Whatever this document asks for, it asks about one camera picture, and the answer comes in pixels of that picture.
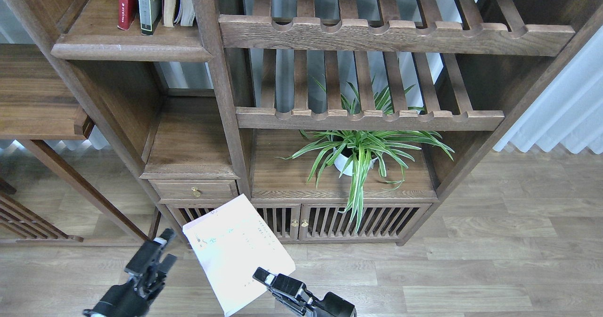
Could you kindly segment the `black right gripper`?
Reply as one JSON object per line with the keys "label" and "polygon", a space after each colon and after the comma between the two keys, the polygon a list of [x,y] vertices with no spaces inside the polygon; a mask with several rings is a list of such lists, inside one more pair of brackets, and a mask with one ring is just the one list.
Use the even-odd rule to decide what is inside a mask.
{"label": "black right gripper", "polygon": [[258,267],[253,279],[265,285],[277,301],[298,317],[357,317],[355,305],[332,292],[327,292],[323,300],[310,293],[308,300],[306,285],[290,276],[274,275]]}

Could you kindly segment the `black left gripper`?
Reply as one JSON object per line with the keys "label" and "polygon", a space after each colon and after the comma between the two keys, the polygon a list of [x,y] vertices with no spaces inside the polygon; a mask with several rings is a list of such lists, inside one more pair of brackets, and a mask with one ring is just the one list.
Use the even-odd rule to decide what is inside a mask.
{"label": "black left gripper", "polygon": [[124,271],[136,280],[154,280],[150,291],[138,289],[136,283],[113,285],[93,309],[84,309],[86,317],[144,317],[149,306],[164,287],[166,276],[178,257],[168,253],[160,259],[164,249],[174,240],[176,233],[167,228],[152,241],[145,241],[125,266]]}

